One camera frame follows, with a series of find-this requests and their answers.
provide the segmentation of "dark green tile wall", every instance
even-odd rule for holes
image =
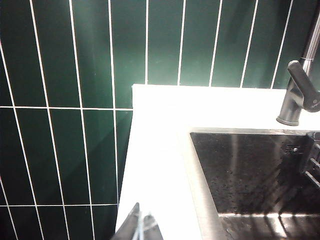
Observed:
[[[252,0],[223,1],[213,87],[240,86],[255,4]]]
[[[177,85],[182,13],[183,0],[149,1],[149,84]]]
[[[15,240],[15,227],[19,239],[41,240],[41,224],[45,240],[67,240],[65,218],[71,240],[92,240],[92,225],[96,240],[112,236],[134,114],[132,84],[144,84],[146,71],[148,84],[178,84],[184,24],[180,84],[208,86],[221,3],[211,85],[241,84],[256,0],[185,0],[185,9],[184,0],[109,1],[32,0],[42,65],[30,1],[2,1],[0,39],[9,79],[1,58],[0,174],[4,192],[0,190],[0,239]],[[271,87],[291,2],[273,85],[286,88],[287,64],[301,55],[316,0],[258,1],[243,87]],[[316,59],[312,80],[318,89],[319,76],[320,61]],[[37,208],[8,80],[18,106],[17,120]]]
[[[73,17],[83,106],[112,108],[108,3],[73,1]]]
[[[113,112],[86,110],[84,121],[92,203],[116,204],[117,182]]]
[[[2,48],[15,105],[44,106],[45,95],[29,2],[1,1],[0,23]]]
[[[285,89],[287,87],[290,77],[287,71],[288,63],[292,60],[299,60],[304,50],[305,41],[309,32],[309,28],[306,26],[311,25],[316,5],[317,1],[314,0],[294,1],[273,85],[274,89]],[[315,73],[319,75],[320,70],[316,70]]]
[[[35,207],[11,207],[10,211],[18,239],[42,239]]]
[[[0,238],[3,240],[16,239],[9,212],[6,207],[0,208]]]
[[[254,22],[244,88],[270,88],[290,0],[260,0]]]
[[[209,85],[218,11],[219,1],[187,1],[180,85]]]
[[[61,206],[41,206],[38,209],[44,238],[48,240],[67,240],[63,208]]]
[[[18,109],[21,134],[36,203],[61,204],[58,174],[45,109]]]
[[[146,2],[111,2],[115,105],[132,108],[131,87],[145,82]]]
[[[69,1],[33,0],[33,7],[49,105],[78,107]]]
[[[14,111],[0,112],[0,170],[5,194],[11,205],[34,204]]]
[[[70,239],[87,240],[93,238],[89,206],[67,206],[66,217]]]
[[[89,204],[85,146],[79,110],[51,110],[65,204]]]

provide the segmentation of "stainless steel sink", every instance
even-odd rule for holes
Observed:
[[[298,172],[305,134],[190,134],[228,240],[320,240],[320,190]]]

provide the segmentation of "dark gray faucet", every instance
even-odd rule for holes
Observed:
[[[291,61],[288,71],[291,75],[282,108],[276,120],[279,123],[298,126],[302,109],[308,112],[320,111],[320,92],[309,79],[311,65],[320,41],[320,3],[317,6],[304,53],[299,61]]]

